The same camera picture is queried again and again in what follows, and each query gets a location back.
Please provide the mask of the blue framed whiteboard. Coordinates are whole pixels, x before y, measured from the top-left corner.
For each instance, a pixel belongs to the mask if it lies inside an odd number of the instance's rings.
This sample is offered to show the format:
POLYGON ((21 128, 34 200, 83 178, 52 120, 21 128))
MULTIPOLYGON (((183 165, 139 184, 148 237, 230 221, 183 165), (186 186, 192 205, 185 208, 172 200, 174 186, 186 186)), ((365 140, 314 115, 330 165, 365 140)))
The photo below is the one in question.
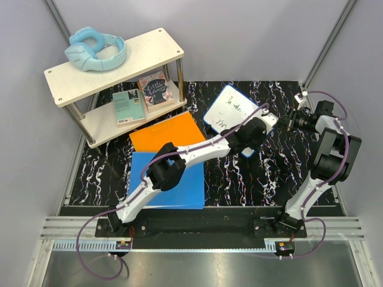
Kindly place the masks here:
MULTIPOLYGON (((269 105, 260 106, 249 100, 236 88, 226 85, 203 117, 217 135, 207 140, 204 147, 198 151, 204 160, 220 158, 229 155, 229 135, 237 131, 252 118, 259 118, 269 113, 269 105)), ((249 148, 239 154, 251 157, 256 151, 249 148)))

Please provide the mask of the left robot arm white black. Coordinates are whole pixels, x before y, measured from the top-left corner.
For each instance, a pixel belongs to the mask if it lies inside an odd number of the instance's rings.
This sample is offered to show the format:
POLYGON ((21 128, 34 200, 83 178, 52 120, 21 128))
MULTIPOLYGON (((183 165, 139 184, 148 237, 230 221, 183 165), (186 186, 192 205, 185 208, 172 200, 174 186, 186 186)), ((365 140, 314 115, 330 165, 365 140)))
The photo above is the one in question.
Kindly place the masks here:
POLYGON ((276 116, 261 114, 194 145, 165 144, 142 169, 138 187, 122 203, 110 209, 108 229, 117 237, 124 236, 129 231, 129 223, 135 220, 141 209, 158 194, 176 187, 189 167, 214 158, 240 154, 246 149, 257 150, 276 122, 276 116))

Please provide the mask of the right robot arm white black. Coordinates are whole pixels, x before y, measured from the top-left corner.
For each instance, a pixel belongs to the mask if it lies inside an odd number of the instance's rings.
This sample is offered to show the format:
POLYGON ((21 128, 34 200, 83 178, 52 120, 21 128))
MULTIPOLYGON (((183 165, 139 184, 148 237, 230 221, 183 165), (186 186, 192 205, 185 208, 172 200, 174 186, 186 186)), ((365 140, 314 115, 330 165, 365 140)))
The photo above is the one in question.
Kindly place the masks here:
POLYGON ((322 100, 313 114, 306 108, 291 108, 276 124, 288 132, 303 129, 320 135, 309 160, 308 176, 271 223, 271 230, 279 237, 304 229, 305 216, 322 193, 351 173, 362 140, 344 130, 332 114, 333 106, 333 102, 322 100))

